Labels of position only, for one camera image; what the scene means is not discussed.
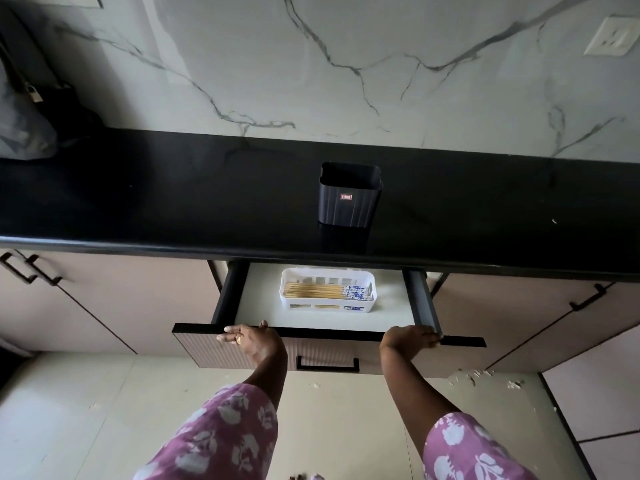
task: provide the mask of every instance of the black container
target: black container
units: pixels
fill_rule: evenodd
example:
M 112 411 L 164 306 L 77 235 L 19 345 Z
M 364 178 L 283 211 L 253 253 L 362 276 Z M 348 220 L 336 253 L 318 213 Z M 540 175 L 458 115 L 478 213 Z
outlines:
M 334 226 L 368 227 L 381 192 L 379 167 L 325 162 L 320 170 L 318 220 Z

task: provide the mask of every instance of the drawer handle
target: drawer handle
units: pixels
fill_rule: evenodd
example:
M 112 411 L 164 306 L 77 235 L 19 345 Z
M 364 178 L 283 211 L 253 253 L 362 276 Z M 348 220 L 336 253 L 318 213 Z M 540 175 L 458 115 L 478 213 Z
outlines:
M 302 355 L 296 358 L 297 371 L 316 371 L 316 372 L 352 372 L 357 374 L 360 371 L 360 361 L 353 359 L 353 367 L 340 367 L 338 365 L 302 365 Z
M 34 264 L 36 259 L 38 259 L 39 257 L 40 256 L 38 256 L 37 254 L 32 254 L 31 256 L 28 257 L 28 259 L 27 259 L 27 261 L 25 261 L 25 263 L 32 270 L 34 270 L 39 277 L 41 277 L 44 281 L 48 282 L 51 286 L 57 285 L 60 282 L 60 280 L 62 279 L 62 276 L 57 276 L 57 277 L 55 277 L 53 279 L 48 277 L 47 274 L 43 270 L 41 270 L 38 266 L 36 266 Z
M 31 276 L 29 276 L 28 278 L 22 274 L 20 271 L 18 271 L 16 268 L 14 268 L 13 266 L 11 266 L 9 263 L 7 263 L 7 259 L 9 259 L 11 256 L 13 256 L 13 254 L 11 253 L 4 253 L 2 255 L 2 257 L 0 257 L 0 264 L 2 264 L 5 268 L 7 268 L 9 271 L 11 271 L 12 274 L 16 275 L 18 278 L 20 278 L 20 281 L 27 283 L 28 285 L 30 285 L 32 282 L 34 282 L 34 280 L 37 278 L 37 276 L 35 274 L 32 274 Z
M 598 291 L 595 295 L 593 295 L 590 298 L 587 298 L 586 300 L 584 300 L 580 304 L 574 303 L 572 301 L 569 303 L 569 305 L 571 305 L 571 309 L 574 312 L 579 312 L 580 310 L 584 310 L 587 306 L 592 304 L 594 301 L 599 300 L 600 298 L 602 298 L 604 295 L 607 294 L 607 289 L 604 288 L 604 286 L 602 286 L 601 284 L 596 283 L 596 284 L 594 284 L 593 287 L 596 288 L 596 290 Z

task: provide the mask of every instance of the person's right hand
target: person's right hand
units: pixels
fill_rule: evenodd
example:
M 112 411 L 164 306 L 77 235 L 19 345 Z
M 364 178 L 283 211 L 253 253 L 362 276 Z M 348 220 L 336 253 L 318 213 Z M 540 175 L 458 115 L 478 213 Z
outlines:
M 411 361 L 422 349 L 431 349 L 439 345 L 440 336 L 430 326 L 395 326 L 391 327 L 382 337 L 380 353 L 386 349 L 392 349 Z
M 269 328 L 265 320 L 260 326 L 229 325 L 226 333 L 217 336 L 220 342 L 234 342 L 249 357 L 254 365 L 260 364 L 267 357 L 283 356 L 286 362 L 287 351 L 282 339 L 274 329 Z

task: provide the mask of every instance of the black countertop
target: black countertop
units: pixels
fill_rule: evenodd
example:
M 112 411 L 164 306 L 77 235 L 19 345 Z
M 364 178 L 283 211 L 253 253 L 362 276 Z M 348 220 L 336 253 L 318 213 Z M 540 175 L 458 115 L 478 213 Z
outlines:
M 324 161 L 376 164 L 371 229 L 317 222 Z M 107 129 L 0 160 L 0 244 L 640 281 L 640 165 Z

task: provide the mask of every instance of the floor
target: floor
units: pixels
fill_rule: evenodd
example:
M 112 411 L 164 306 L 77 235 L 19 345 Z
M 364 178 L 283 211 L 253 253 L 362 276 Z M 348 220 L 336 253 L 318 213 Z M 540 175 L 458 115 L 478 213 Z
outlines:
M 9 480 L 130 480 L 222 385 L 246 371 L 190 359 L 50 353 L 0 394 L 0 465 Z M 524 379 L 521 389 L 509 380 Z M 544 480 L 586 480 L 535 376 L 430 382 L 474 414 Z M 269 480 L 422 478 L 420 457 L 380 376 L 290 372 Z

